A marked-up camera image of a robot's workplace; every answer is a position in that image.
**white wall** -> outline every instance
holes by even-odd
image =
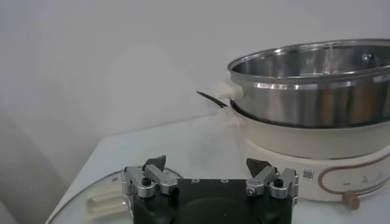
[[[0,199],[24,223],[47,217],[101,137],[209,113],[194,92],[231,59],[390,37],[387,0],[0,4]]]

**stainless steel pot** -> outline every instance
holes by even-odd
[[[390,118],[390,39],[269,49],[228,65],[239,113],[270,124],[343,128]]]

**pot handle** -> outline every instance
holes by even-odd
[[[215,85],[214,95],[218,99],[238,100],[244,96],[244,91],[241,86],[228,79]]]

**white table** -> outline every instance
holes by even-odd
[[[101,177],[160,155],[166,155],[166,165],[186,178],[249,178],[234,131],[222,128],[216,117],[204,116],[107,137],[96,147],[51,216],[73,195]],[[293,223],[388,224],[388,189],[363,199],[357,211],[348,211],[340,203],[300,199],[293,210]]]

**metal bracket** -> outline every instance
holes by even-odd
[[[266,166],[255,177],[246,180],[246,194],[256,197],[264,193],[265,185],[276,178],[276,170],[272,166]]]
[[[283,199],[287,196],[292,197],[294,204],[297,203],[299,176],[293,169],[286,168],[278,179],[270,185],[270,195],[274,198]]]
[[[162,194],[171,195],[178,189],[177,180],[175,178],[168,177],[153,164],[146,165],[145,175],[150,177],[159,185]]]
[[[123,194],[137,194],[140,198],[150,198],[155,195],[155,183],[146,177],[140,168],[125,167],[121,175]]]

